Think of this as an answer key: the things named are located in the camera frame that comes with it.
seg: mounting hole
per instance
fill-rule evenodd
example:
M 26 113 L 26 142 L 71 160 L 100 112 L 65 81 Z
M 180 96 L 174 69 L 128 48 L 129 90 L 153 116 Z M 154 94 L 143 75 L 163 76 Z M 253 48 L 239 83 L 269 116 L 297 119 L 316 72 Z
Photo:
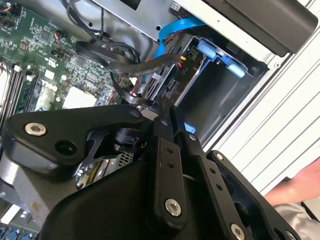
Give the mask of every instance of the mounting hole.
M 168 162 L 168 167 L 173 169 L 175 166 L 174 166 L 174 164 L 172 162 Z
M 219 184 L 217 184 L 217 185 L 216 185 L 216 188 L 217 188 L 217 189 L 219 189 L 220 191 L 222 191 L 222 190 L 223 190 L 222 186 L 221 186 L 221 185 L 219 185 Z
M 77 152 L 76 145 L 67 140 L 58 141 L 54 147 L 58 153 L 65 156 L 72 156 L 75 155 Z

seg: white component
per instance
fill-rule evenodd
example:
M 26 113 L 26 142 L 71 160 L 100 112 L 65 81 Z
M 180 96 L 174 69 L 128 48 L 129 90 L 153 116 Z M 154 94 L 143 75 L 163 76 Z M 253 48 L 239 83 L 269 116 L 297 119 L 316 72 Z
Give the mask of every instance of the white component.
M 61 76 L 61 80 L 62 80 L 62 81 L 67 80 L 67 76 L 66 76 L 66 75 L 62 75 L 62 76 Z
M 136 85 L 136 82 L 138 81 L 138 78 L 136 78 L 136 77 L 130 77 L 129 79 L 130 79 L 130 81 L 132 82 L 133 86 Z
M 174 0 L 185 10 L 261 62 L 274 54 L 202 0 Z
M 45 70 L 44 76 L 50 80 L 53 80 L 55 78 L 55 73 L 50 70 Z
M 320 157 L 319 45 L 318 26 L 214 146 L 263 195 Z
M 5 213 L 5 215 L 1 218 L 0 222 L 3 224 L 9 224 L 11 220 L 15 217 L 15 215 L 19 212 L 20 207 L 16 205 L 12 205 L 9 210 Z
M 171 4 L 171 8 L 173 9 L 173 10 L 175 10 L 175 11 L 179 11 L 180 10 L 180 8 L 181 8 L 181 6 L 178 4 L 178 3 L 176 3 L 176 2 L 172 2 L 172 4 Z
M 97 99 L 88 92 L 81 91 L 75 86 L 71 87 L 63 104 L 63 109 L 78 109 L 93 107 Z
M 26 76 L 26 80 L 29 81 L 29 82 L 32 82 L 35 77 L 36 77 L 36 75 L 34 75 L 34 74 L 33 75 L 27 75 Z
M 22 68 L 18 65 L 14 65 L 13 71 L 20 73 L 22 71 Z

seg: silver bolt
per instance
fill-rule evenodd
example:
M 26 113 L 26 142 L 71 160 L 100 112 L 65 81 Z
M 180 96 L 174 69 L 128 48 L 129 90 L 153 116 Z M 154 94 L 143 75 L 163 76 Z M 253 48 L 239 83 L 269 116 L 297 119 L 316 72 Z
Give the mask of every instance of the silver bolt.
M 164 203 L 165 209 L 174 217 L 179 217 L 181 215 L 181 207 L 179 203 L 174 199 L 168 199 Z
M 191 138 L 191 140 L 193 140 L 193 141 L 196 141 L 197 140 L 197 138 L 193 135 L 193 134 L 189 134 L 189 138 Z
M 136 111 L 131 111 L 130 114 L 136 118 L 139 117 L 139 114 Z
M 165 126 L 168 126 L 168 123 L 165 120 L 161 120 L 161 123 Z
M 47 132 L 46 127 L 37 122 L 28 123 L 27 125 L 25 125 L 24 130 L 27 134 L 37 137 L 41 137 Z
M 290 238 L 291 240 L 297 240 L 296 237 L 295 237 L 291 232 L 286 231 L 286 234 L 288 234 L 288 236 L 289 236 L 289 238 Z
M 223 156 L 221 156 L 221 154 L 217 153 L 216 155 L 216 158 L 219 159 L 220 161 L 222 161 L 224 159 Z
M 245 240 L 246 236 L 244 231 L 237 225 L 237 224 L 231 224 L 231 231 L 233 235 L 236 237 L 238 240 Z

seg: black cable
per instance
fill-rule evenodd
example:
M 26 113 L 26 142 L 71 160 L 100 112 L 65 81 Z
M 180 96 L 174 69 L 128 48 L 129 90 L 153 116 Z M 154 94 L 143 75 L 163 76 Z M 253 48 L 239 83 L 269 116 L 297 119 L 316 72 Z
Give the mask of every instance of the black cable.
M 70 9 L 71 9 L 71 6 L 77 2 L 80 2 L 80 0 L 71 0 L 68 5 L 66 6 L 66 14 L 68 16 L 68 18 L 70 19 L 71 22 L 73 22 L 75 25 L 79 26 L 80 24 L 78 23 L 78 21 L 74 20 L 73 17 L 71 17 L 71 13 L 70 13 Z
M 177 64 L 181 59 L 178 54 L 164 54 L 150 61 L 140 64 L 127 64 L 122 62 L 110 62 L 109 70 L 115 74 L 126 77 L 140 77 L 147 74 L 155 73 L 169 65 Z
M 135 61 L 132 59 L 122 56 L 118 53 L 115 53 L 114 51 L 110 51 L 107 48 L 86 42 L 86 41 L 78 41 L 75 43 L 74 48 L 76 52 L 80 55 L 91 55 L 91 53 L 94 53 L 95 55 L 98 55 L 100 58 L 102 58 L 109 66 L 109 63 L 112 62 L 121 62 L 128 65 L 136 64 Z
M 105 32 L 105 10 L 102 7 L 101 8 L 101 40 L 104 38 L 104 32 Z
M 89 58 L 90 60 L 99 63 L 101 66 L 105 67 L 106 69 L 109 69 L 109 64 L 108 62 L 102 58 L 101 56 L 97 55 L 96 53 L 92 52 L 91 50 L 86 49 L 82 43 L 77 43 L 76 44 L 76 50 L 77 52 L 86 58 Z M 148 99 L 144 99 L 144 98 L 140 98 L 140 97 L 136 97 L 131 95 L 130 93 L 126 92 L 125 90 L 123 90 L 117 83 L 117 81 L 115 80 L 115 77 L 113 75 L 113 73 L 110 71 L 110 78 L 113 84 L 114 89 L 116 90 L 116 92 L 119 94 L 119 96 L 121 96 L 124 100 L 126 100 L 128 103 L 130 104 L 134 104 L 134 105 L 139 105 L 139 106 L 143 106 L 146 108 L 153 108 L 155 103 L 152 100 L 148 100 Z
M 108 47 L 113 47 L 113 48 L 119 48 L 119 47 L 123 47 L 125 48 L 125 52 L 128 52 L 130 54 L 130 56 L 132 56 L 132 59 L 134 59 L 138 64 L 141 63 L 141 59 L 139 56 L 139 53 L 137 52 L 137 50 L 135 48 L 133 48 L 132 46 L 124 43 L 124 42 L 112 42 L 112 41 L 104 41 L 99 39 L 95 33 L 100 33 L 100 30 L 93 30 L 90 29 L 78 16 L 78 14 L 76 13 L 75 10 L 73 10 L 72 6 L 73 4 L 79 2 L 81 0 L 71 0 L 69 3 L 67 2 L 67 0 L 60 0 L 60 2 L 62 3 L 62 5 L 65 7 L 66 11 L 67 11 L 67 15 L 68 18 L 77 26 L 79 26 L 80 28 L 82 28 L 86 33 L 88 33 L 95 41 L 95 43 L 97 45 L 106 45 Z

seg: gray metal frame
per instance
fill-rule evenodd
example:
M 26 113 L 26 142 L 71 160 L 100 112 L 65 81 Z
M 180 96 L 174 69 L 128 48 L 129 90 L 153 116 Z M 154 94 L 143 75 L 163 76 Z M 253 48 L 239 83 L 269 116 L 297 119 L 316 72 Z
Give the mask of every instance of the gray metal frame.
M 154 41 L 158 40 L 159 30 L 177 18 L 169 13 L 173 0 L 141 0 L 136 10 L 122 1 L 92 0 L 108 12 L 130 24 Z

